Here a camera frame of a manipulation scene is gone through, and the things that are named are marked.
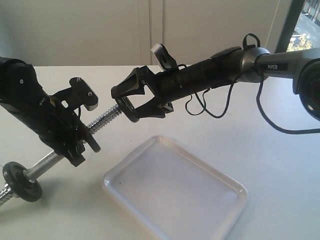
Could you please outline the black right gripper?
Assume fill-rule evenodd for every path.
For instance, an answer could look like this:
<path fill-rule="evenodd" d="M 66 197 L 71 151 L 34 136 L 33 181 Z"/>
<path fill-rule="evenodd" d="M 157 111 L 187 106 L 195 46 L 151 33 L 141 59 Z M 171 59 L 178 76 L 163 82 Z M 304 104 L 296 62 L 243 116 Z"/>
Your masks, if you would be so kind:
<path fill-rule="evenodd" d="M 120 99 L 144 95 L 144 85 L 154 97 L 135 109 L 136 123 L 143 118 L 164 119 L 174 111 L 172 102 L 195 92 L 208 89 L 212 84 L 213 70 L 203 66 L 188 66 L 153 73 L 147 66 L 136 67 L 121 83 L 111 88 L 111 97 Z"/>

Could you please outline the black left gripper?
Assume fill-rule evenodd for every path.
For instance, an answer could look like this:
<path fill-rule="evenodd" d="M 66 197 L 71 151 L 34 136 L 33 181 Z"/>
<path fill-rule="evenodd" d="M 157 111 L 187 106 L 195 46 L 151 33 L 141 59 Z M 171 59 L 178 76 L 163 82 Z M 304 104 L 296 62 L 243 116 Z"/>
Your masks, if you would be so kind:
<path fill-rule="evenodd" d="M 37 134 L 45 145 L 78 167 L 86 160 L 82 155 L 84 144 L 95 153 L 100 151 L 100 145 L 81 121 L 80 114 L 75 113 L 84 105 L 83 101 L 66 102 L 67 107 L 59 98 L 2 98 L 0 105 Z"/>

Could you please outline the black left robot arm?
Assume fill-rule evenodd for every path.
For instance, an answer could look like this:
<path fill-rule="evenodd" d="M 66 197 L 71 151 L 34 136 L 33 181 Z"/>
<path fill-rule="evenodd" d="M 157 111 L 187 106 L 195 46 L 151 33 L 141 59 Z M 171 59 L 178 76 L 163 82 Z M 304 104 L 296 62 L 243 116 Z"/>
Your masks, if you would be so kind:
<path fill-rule="evenodd" d="M 80 77 L 71 78 L 69 84 L 69 88 L 49 95 L 31 64 L 16 58 L 0 59 L 1 107 L 77 167 L 85 161 L 85 143 L 96 153 L 101 147 L 75 110 L 84 106 L 93 111 L 99 98 Z"/>

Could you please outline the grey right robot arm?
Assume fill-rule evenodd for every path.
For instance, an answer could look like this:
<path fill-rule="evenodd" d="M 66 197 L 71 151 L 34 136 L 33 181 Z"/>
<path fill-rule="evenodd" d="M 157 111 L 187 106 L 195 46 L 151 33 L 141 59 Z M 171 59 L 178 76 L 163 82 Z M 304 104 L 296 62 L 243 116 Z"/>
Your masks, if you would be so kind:
<path fill-rule="evenodd" d="M 263 47 L 230 47 L 208 59 L 179 67 L 162 44 L 152 49 L 161 71 L 137 67 L 111 89 L 111 97 L 132 121 L 164 118 L 173 101 L 237 82 L 260 83 L 269 77 L 291 79 L 306 111 L 320 117 L 320 51 L 317 48 L 270 53 Z"/>

